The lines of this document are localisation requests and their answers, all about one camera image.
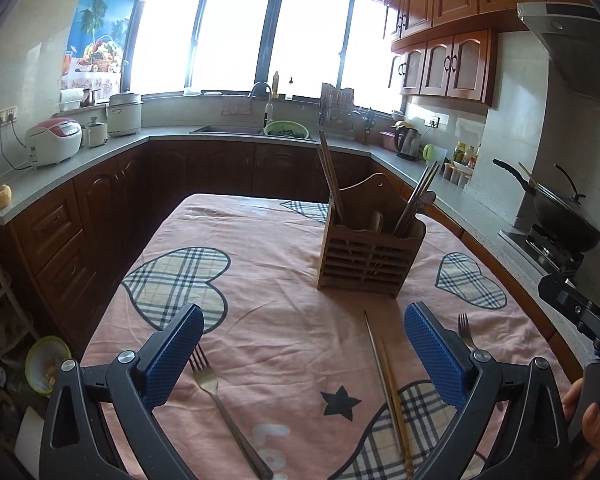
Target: poster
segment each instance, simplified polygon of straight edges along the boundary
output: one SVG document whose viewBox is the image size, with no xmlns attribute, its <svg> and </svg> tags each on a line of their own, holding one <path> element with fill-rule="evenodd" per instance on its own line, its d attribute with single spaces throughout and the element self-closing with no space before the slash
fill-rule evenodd
<svg viewBox="0 0 600 480">
<path fill-rule="evenodd" d="M 62 60 L 62 89 L 99 89 L 96 99 L 120 92 L 120 71 L 136 0 L 79 0 Z"/>
</svg>

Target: white rice cooker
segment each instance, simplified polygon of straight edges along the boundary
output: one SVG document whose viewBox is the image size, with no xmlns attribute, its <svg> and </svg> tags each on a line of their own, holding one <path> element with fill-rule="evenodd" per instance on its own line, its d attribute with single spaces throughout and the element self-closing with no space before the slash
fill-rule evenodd
<svg viewBox="0 0 600 480">
<path fill-rule="evenodd" d="M 142 122 L 142 96 L 133 92 L 115 94 L 107 107 L 107 132 L 109 137 L 133 135 L 140 131 Z"/>
<path fill-rule="evenodd" d="M 82 128 L 78 121 L 57 117 L 42 121 L 27 130 L 25 146 L 33 167 L 57 164 L 80 149 Z"/>
</svg>

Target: gray countertop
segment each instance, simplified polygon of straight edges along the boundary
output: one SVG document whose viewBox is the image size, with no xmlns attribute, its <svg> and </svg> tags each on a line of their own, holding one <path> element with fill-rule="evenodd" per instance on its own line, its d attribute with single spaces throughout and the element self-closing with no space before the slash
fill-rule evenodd
<svg viewBox="0 0 600 480">
<path fill-rule="evenodd" d="M 11 187 L 13 196 L 11 204 L 5 209 L 0 209 L 0 225 L 6 224 L 37 199 L 77 174 L 129 148 L 151 140 L 191 137 L 198 140 L 225 139 L 295 146 L 308 146 L 314 143 L 312 140 L 283 139 L 280 137 L 191 133 L 201 128 L 201 125 L 143 128 L 136 135 L 112 137 L 103 146 L 80 150 L 72 158 L 60 164 L 21 171 L 5 182 Z M 424 163 L 403 160 L 398 158 L 395 153 L 379 146 L 363 146 L 353 140 L 340 137 L 330 137 L 329 145 L 335 151 L 370 156 L 374 161 L 412 186 L 417 183 L 425 169 Z M 561 314 L 558 314 L 544 301 L 540 300 L 538 297 L 538 281 L 541 275 L 498 235 L 500 230 L 511 231 L 514 230 L 513 227 L 461 188 L 443 180 L 440 175 L 435 178 L 430 189 L 436 192 L 436 205 L 480 242 L 536 301 L 570 346 L 580 363 L 585 364 L 590 360 L 593 356 L 591 341 L 577 332 L 574 326 L 565 320 Z"/>
</svg>

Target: black wok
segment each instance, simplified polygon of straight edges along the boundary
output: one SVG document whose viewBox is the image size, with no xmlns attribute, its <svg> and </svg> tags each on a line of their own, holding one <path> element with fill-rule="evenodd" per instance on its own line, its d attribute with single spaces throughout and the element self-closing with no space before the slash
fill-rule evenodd
<svg viewBox="0 0 600 480">
<path fill-rule="evenodd" d="M 590 251 L 598 244 L 600 231 L 587 221 L 580 206 L 579 199 L 584 195 L 578 194 L 573 180 L 562 168 L 556 165 L 556 168 L 569 179 L 574 190 L 573 197 L 561 197 L 539 184 L 532 186 L 522 178 L 518 170 L 506 162 L 494 158 L 493 163 L 509 171 L 520 183 L 522 189 L 534 197 L 538 223 L 556 242 L 576 253 Z"/>
</svg>

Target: window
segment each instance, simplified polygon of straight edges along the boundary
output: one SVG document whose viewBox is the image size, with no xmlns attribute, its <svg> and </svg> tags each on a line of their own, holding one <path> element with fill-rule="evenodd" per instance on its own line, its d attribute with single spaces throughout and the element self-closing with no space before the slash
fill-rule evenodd
<svg viewBox="0 0 600 480">
<path fill-rule="evenodd" d="M 199 0 L 146 0 L 131 68 L 131 89 L 141 94 L 184 88 Z"/>
<path fill-rule="evenodd" d="M 278 71 L 279 93 L 320 97 L 323 82 L 336 85 L 348 12 L 349 0 L 282 0 L 268 79 Z"/>
<path fill-rule="evenodd" d="M 251 90 L 269 0 L 207 0 L 190 86 Z"/>
<path fill-rule="evenodd" d="M 381 2 L 355 1 L 341 86 L 354 89 L 356 106 L 391 112 L 400 109 L 402 85 L 396 84 L 400 81 L 394 66 L 395 81 L 388 87 L 395 54 L 391 52 L 391 38 L 382 39 L 385 13 Z M 395 9 L 390 9 L 388 19 L 397 19 Z"/>
</svg>

